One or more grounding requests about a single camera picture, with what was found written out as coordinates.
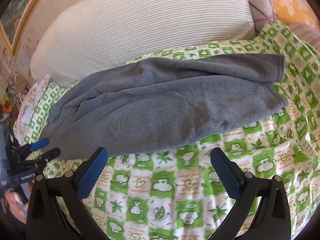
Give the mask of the person's left hand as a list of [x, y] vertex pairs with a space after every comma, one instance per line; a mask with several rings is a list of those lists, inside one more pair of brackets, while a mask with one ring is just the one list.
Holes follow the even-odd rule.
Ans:
[[27, 215], [24, 214], [22, 208], [19, 207], [18, 201], [16, 199], [17, 193], [15, 191], [6, 191], [5, 197], [9, 204], [9, 209], [12, 215], [17, 218], [20, 222], [25, 224], [27, 222]]

